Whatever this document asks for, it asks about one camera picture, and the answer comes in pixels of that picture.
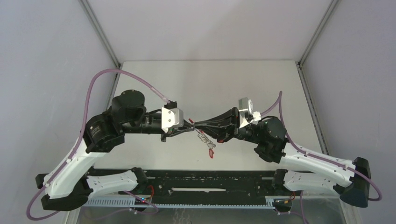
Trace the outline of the red grey keyring holder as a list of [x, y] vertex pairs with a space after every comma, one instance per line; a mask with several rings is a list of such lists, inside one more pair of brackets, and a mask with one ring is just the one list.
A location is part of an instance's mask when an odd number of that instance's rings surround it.
[[211, 150], [213, 150], [216, 145], [205, 135], [205, 133], [196, 127], [193, 128], [194, 131], [197, 132], [198, 138], [207, 145], [207, 147]]

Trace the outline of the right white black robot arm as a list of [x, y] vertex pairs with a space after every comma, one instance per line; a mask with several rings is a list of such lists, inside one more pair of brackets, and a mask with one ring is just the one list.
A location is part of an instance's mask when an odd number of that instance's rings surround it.
[[225, 143], [235, 138], [256, 144], [255, 153], [266, 162], [297, 166], [318, 174], [320, 186], [330, 181], [330, 190], [352, 206], [366, 208], [369, 202], [369, 162], [357, 157], [340, 159], [306, 149], [292, 142], [278, 117], [262, 117], [259, 112], [236, 107], [212, 119], [195, 122], [200, 131]]

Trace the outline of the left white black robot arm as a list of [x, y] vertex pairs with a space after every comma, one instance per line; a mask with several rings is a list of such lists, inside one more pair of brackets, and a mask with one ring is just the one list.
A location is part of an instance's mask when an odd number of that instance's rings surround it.
[[127, 133], [159, 134], [165, 141], [167, 137], [192, 130], [176, 102], [151, 112], [144, 103], [143, 93], [137, 90], [127, 90], [114, 97], [108, 110], [86, 123], [83, 136], [59, 166], [49, 174], [36, 177], [37, 186], [45, 189], [41, 198], [45, 210], [71, 211], [96, 196], [121, 191], [146, 192], [148, 179], [141, 168], [113, 175], [88, 175], [99, 158], [124, 143]]

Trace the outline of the red tag key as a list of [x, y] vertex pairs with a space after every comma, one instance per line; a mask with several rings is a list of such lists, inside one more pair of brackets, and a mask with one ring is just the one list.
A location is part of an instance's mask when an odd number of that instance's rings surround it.
[[213, 151], [212, 148], [209, 149], [209, 156], [210, 156], [211, 159], [214, 158], [214, 151]]

